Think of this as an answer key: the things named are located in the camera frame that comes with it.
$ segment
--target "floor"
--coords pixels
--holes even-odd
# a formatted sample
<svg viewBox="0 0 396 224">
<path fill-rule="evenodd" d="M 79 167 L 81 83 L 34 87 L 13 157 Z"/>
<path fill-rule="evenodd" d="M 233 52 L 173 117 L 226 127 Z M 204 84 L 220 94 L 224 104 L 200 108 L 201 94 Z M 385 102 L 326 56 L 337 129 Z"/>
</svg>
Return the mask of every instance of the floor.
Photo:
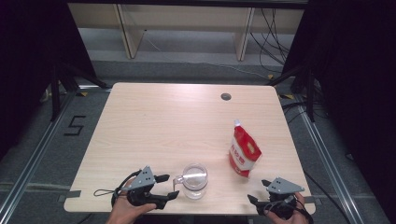
<svg viewBox="0 0 396 224">
<path fill-rule="evenodd" d="M 126 58 L 119 31 L 80 29 L 80 33 L 97 75 L 109 84 L 122 80 L 264 85 L 269 75 L 278 76 L 273 71 L 281 71 L 282 68 L 282 64 L 267 54 L 260 55 L 260 48 L 252 38 L 247 44 L 245 60 L 238 62 L 232 34 L 227 33 L 147 31 L 132 60 Z M 254 35 L 262 42 L 261 34 Z M 286 48 L 290 47 L 292 39 L 293 35 L 279 36 L 279 41 Z M 269 50 L 282 61 L 277 49 Z M 85 80 L 78 82 L 90 85 Z M 290 97 L 291 82 L 292 78 L 276 86 L 282 105 L 298 102 L 304 97 Z M 10 207 L 9 216 L 2 219 L 2 223 L 105 223 L 108 214 L 71 214 L 63 210 L 64 195 L 73 183 L 109 95 L 108 91 L 86 92 L 87 96 L 62 96 L 67 109 L 53 133 L 48 132 L 50 126 L 54 125 L 49 120 L 50 100 L 43 101 L 20 143 L 1 160 L 0 200 L 15 199 L 17 202 Z M 72 118 L 80 115 L 85 118 L 76 119 L 74 124 L 81 122 L 84 126 L 81 134 L 76 137 L 64 135 L 76 131 L 69 124 Z M 316 199 L 315 222 L 389 223 L 359 168 L 346 157 L 347 149 L 332 126 L 331 118 L 327 117 L 325 107 L 322 104 L 315 105 L 316 121 L 313 124 L 309 122 L 303 107 L 285 110 L 285 118 L 306 171 L 308 185 Z M 49 141 L 41 141 L 42 136 L 49 136 Z M 40 148 L 44 148 L 41 154 L 37 153 Z M 33 168 L 27 167 L 27 164 L 32 163 L 35 164 Z M 26 185 L 17 190 L 23 192 L 21 197 L 10 195 L 16 183 L 21 183 L 23 179 Z M 343 208 L 343 213 L 349 219 L 342 215 L 337 206 Z M 267 218 L 259 216 L 161 217 L 161 221 L 270 223 Z"/>
</svg>

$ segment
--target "red pouch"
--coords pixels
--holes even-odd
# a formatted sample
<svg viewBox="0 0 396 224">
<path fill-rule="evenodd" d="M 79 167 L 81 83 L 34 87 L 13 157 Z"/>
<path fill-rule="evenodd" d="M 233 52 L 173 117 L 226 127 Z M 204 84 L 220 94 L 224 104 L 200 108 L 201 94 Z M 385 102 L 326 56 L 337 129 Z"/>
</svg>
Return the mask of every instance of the red pouch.
<svg viewBox="0 0 396 224">
<path fill-rule="evenodd" d="M 248 177 L 254 163 L 262 152 L 253 138 L 242 128 L 239 120 L 235 121 L 233 141 L 229 158 L 233 169 L 241 176 Z"/>
</svg>

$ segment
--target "human hand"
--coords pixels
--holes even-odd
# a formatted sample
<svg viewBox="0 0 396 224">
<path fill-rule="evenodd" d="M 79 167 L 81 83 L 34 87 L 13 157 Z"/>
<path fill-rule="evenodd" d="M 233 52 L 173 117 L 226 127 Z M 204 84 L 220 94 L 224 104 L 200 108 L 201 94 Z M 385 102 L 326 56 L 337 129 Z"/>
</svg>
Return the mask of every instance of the human hand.
<svg viewBox="0 0 396 224">
<path fill-rule="evenodd" d="M 297 208 L 304 209 L 305 199 L 303 195 L 301 195 L 299 192 L 295 192 L 294 195 L 296 196 L 297 201 L 300 202 L 297 202 Z M 274 222 L 274 224 L 308 224 L 308 219 L 302 213 L 296 210 L 293 211 L 293 215 L 288 220 L 280 218 L 275 213 L 270 211 L 266 213 L 266 216 L 269 217 Z"/>
<path fill-rule="evenodd" d="M 129 180 L 125 186 L 130 185 L 132 181 L 134 180 Z M 133 206 L 128 202 L 126 193 L 126 191 L 122 191 L 120 193 L 119 198 L 114 203 L 110 217 L 108 218 L 106 224 L 134 224 L 139 216 L 157 207 L 155 203 L 146 203 L 141 206 Z"/>
</svg>

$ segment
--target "desk leg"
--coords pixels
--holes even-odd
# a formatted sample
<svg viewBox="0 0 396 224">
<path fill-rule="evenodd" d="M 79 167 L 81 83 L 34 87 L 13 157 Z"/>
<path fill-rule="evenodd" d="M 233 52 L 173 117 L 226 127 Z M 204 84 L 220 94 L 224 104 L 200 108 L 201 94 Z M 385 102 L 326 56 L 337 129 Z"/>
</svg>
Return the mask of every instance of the desk leg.
<svg viewBox="0 0 396 224">
<path fill-rule="evenodd" d="M 253 22 L 254 7 L 247 8 L 247 17 L 244 27 L 241 28 L 240 33 L 233 34 L 233 42 L 235 44 L 236 59 L 244 61 L 245 52 L 248 44 L 248 34 L 250 33 L 250 26 Z"/>
<path fill-rule="evenodd" d="M 122 31 L 122 41 L 125 46 L 126 56 L 133 59 L 136 56 L 144 30 L 137 30 L 132 18 L 124 13 L 125 5 L 114 5 L 120 29 Z"/>
</svg>

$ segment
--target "light wood tabletop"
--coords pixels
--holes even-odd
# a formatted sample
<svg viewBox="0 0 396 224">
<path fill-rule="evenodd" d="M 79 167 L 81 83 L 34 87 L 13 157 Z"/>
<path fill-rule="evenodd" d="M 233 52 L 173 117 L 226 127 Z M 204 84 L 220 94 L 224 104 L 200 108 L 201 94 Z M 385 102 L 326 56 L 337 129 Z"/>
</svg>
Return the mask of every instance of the light wood tabletop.
<svg viewBox="0 0 396 224">
<path fill-rule="evenodd" d="M 226 101 L 223 93 L 231 95 Z M 262 151 L 249 178 L 229 163 L 233 122 L 254 138 Z M 93 196 L 97 189 L 116 188 L 132 172 L 151 167 L 155 175 L 170 175 L 154 185 L 153 194 L 173 191 L 172 179 L 186 165 L 203 164 L 208 172 L 205 196 L 178 197 L 151 214 L 257 215 L 248 194 L 267 201 L 262 179 L 277 176 L 311 192 L 304 177 L 288 124 L 273 87 L 247 85 L 117 83 L 97 123 L 91 142 L 67 198 L 69 212 L 110 212 L 111 194 Z M 315 205 L 308 203 L 309 213 Z"/>
</svg>

